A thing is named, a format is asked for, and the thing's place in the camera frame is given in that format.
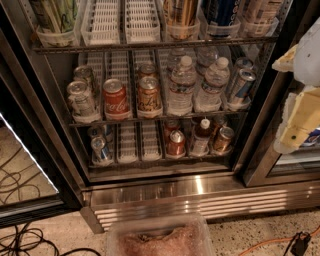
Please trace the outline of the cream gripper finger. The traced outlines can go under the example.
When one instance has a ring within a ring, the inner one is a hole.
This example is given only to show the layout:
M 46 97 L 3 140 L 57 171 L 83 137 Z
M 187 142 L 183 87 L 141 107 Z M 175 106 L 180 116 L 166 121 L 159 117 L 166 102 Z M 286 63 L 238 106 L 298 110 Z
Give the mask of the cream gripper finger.
M 272 64 L 272 68 L 279 72 L 292 72 L 297 47 L 297 44 L 292 46 L 284 55 Z
M 285 101 L 282 122 L 276 132 L 273 148 L 289 154 L 299 147 L 320 125 L 320 88 L 306 86 L 299 94 L 290 93 Z

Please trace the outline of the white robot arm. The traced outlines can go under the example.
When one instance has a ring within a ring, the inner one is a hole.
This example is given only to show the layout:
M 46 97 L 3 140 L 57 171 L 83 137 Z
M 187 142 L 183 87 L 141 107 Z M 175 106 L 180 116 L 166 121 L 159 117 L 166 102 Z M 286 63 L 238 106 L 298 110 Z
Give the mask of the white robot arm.
M 292 72 L 294 79 L 304 85 L 285 101 L 282 123 L 279 125 L 273 148 L 281 154 L 296 151 L 320 125 L 320 18 L 272 68 Z

